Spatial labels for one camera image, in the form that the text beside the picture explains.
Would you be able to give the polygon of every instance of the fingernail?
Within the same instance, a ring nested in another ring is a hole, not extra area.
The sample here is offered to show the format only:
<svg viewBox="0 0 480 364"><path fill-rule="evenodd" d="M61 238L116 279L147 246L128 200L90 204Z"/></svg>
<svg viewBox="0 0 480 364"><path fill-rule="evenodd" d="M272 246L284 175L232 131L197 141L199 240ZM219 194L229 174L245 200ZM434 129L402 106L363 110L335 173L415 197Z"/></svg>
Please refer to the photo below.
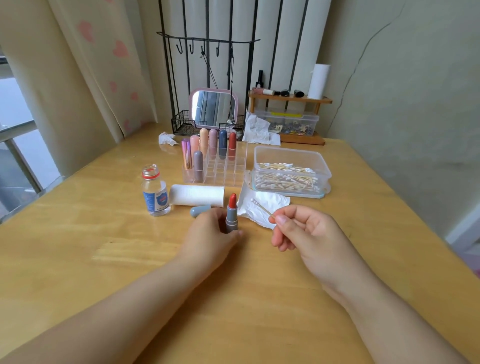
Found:
<svg viewBox="0 0 480 364"><path fill-rule="evenodd" d="M288 218L285 216L285 215L277 215L275 216L275 222L282 226L283 224L285 224L286 222L288 221Z"/></svg>

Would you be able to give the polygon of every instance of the wooden cotton swab stick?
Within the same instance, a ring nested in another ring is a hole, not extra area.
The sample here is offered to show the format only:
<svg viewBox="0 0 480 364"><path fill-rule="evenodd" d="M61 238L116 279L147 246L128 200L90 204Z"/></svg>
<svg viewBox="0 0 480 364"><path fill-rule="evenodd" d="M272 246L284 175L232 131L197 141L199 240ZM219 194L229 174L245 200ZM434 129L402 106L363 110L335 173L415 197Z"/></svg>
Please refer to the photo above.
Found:
<svg viewBox="0 0 480 364"><path fill-rule="evenodd" d="M267 214L269 214L271 217L275 219L275 217L265 207L263 207L257 200L252 198L250 201L252 201L255 205L257 205L259 208L261 208L263 211L265 211Z"/></svg>

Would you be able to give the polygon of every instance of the wall crack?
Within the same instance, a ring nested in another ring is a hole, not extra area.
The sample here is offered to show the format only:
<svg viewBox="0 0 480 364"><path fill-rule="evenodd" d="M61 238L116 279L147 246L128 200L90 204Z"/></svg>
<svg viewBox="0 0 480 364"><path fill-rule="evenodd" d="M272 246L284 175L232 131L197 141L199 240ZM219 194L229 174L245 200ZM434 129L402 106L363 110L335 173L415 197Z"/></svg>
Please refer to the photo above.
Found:
<svg viewBox="0 0 480 364"><path fill-rule="evenodd" d="M330 128L332 127L333 122L335 121L336 115L338 114L338 111L339 111L340 108L342 107L343 97L345 96L345 91L347 90L347 87L348 87L348 84L350 83L350 80L352 79L353 75L354 75L355 72L357 71L357 68L358 68L358 66L359 66L359 64L360 64L361 59L363 58L363 55L365 54L365 51L367 50L368 45L370 44L370 42L372 41L372 39L375 38L382 30L384 30L385 28L387 28L388 26L390 26L395 20L397 20L397 19L400 17L400 15L402 15L403 9L405 8L405 5L406 5L406 4L407 4L407 0L405 0L405 2L403 3L402 8L400 9L400 12L398 13L398 15L397 15L394 19L392 19L392 21L390 21L388 24L382 26L374 35L372 35L372 36L370 37L370 39L368 40L367 44L365 44L365 47L363 47L363 52L360 54L359 60L357 61L357 64L355 65L355 68L353 69L352 74L351 74L350 77L348 78L347 83L345 84L345 87L344 87L343 93L342 93L342 98L340 99L340 105L338 105L338 108L337 108L336 111L335 111L335 115L333 116L333 119L332 119L332 121L330 122L330 125L328 126L328 129L327 129L327 132L325 133L325 136L328 135L328 132L330 131Z"/></svg>

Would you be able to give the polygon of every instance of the small wooden rack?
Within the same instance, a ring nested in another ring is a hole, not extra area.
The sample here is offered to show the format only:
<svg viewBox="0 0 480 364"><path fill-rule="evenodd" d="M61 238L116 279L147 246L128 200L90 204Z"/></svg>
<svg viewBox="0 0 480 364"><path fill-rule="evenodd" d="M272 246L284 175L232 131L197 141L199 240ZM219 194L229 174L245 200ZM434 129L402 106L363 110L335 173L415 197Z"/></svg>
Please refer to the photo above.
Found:
<svg viewBox="0 0 480 364"><path fill-rule="evenodd" d="M290 96L274 96L274 95L263 95L263 94L256 94L253 91L248 93L250 98L250 112L253 113L255 110L255 99L267 99L267 100L275 100L275 101L293 101L293 102L308 102L315 104L315 114L318 114L320 110L320 106L322 104L331 104L333 101L328 97L324 97L321 99L316 98L308 98L304 97L295 97L295 95L290 94ZM316 144L319 146L325 145L325 140L317 133L314 132L313 136L306 136L306 135L291 135L291 134L280 134L280 141L286 143L300 143L300 144Z"/></svg>

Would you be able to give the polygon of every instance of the hand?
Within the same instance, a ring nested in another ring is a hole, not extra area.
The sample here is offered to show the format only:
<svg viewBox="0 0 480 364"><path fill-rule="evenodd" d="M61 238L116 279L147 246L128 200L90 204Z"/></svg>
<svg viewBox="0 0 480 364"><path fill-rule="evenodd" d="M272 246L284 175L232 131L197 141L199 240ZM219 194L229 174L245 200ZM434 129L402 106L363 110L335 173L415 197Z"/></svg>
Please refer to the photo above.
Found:
<svg viewBox="0 0 480 364"><path fill-rule="evenodd" d="M308 270L343 306L345 294L377 279L330 215L299 205L280 208L273 215L272 245L281 252L298 248Z"/></svg>
<svg viewBox="0 0 480 364"><path fill-rule="evenodd" d="M190 225L179 257L199 270L203 278L217 269L225 260L230 249L239 241L240 230L224 234L220 226L225 226L227 211L212 208L201 213Z"/></svg>

